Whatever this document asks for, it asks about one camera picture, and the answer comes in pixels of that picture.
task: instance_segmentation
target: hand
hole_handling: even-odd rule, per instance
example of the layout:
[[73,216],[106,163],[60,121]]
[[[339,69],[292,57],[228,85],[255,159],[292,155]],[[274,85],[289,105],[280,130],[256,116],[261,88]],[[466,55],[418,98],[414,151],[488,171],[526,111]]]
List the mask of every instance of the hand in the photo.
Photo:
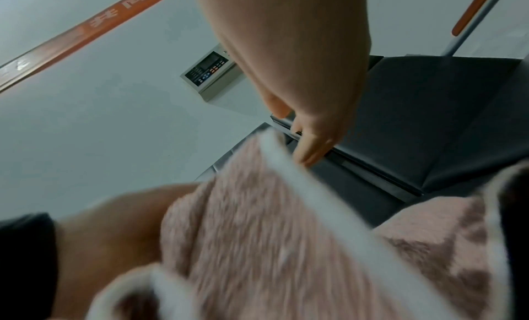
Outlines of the hand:
[[160,261],[160,224],[197,185],[127,193],[56,224],[59,278],[53,318],[83,319],[93,297],[118,275]]
[[366,0],[198,0],[274,115],[296,112],[294,159],[312,165],[354,120],[371,40]]

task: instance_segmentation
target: person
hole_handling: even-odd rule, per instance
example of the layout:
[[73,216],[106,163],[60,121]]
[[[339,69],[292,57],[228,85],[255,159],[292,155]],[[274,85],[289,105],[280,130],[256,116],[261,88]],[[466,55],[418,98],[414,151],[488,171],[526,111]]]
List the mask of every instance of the person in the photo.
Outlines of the person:
[[[303,135],[294,159],[317,162],[354,121],[371,48],[366,0],[198,2],[272,113],[295,111],[292,131]],[[83,318],[116,276],[160,259],[161,219],[196,187],[124,194],[61,221],[37,214],[1,223],[3,316]]]

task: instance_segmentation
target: black leather chair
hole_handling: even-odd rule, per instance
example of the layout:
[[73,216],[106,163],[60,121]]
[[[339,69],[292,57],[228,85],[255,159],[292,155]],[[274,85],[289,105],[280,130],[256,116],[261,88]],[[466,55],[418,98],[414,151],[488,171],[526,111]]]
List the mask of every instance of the black leather chair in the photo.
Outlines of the black leather chair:
[[[288,133],[294,117],[272,119]],[[312,170],[376,226],[527,156],[529,58],[377,58],[354,130]]]

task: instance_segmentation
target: blanket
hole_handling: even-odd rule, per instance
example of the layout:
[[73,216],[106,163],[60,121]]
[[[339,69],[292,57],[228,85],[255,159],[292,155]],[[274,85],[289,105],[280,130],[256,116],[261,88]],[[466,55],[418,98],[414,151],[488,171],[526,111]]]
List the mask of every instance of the blanket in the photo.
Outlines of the blanket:
[[275,131],[247,140],[175,202],[161,225],[162,263],[117,278],[88,319],[509,319],[500,209],[527,163],[471,197],[411,206],[373,230],[282,140]]

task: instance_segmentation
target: display screen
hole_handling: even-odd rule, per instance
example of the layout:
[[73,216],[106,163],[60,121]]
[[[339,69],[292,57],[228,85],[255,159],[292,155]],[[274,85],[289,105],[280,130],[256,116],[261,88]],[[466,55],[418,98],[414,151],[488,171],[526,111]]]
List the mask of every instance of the display screen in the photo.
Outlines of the display screen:
[[198,65],[186,73],[186,78],[196,86],[200,86],[227,62],[228,59],[225,57],[216,52],[211,52],[211,54],[200,61]]

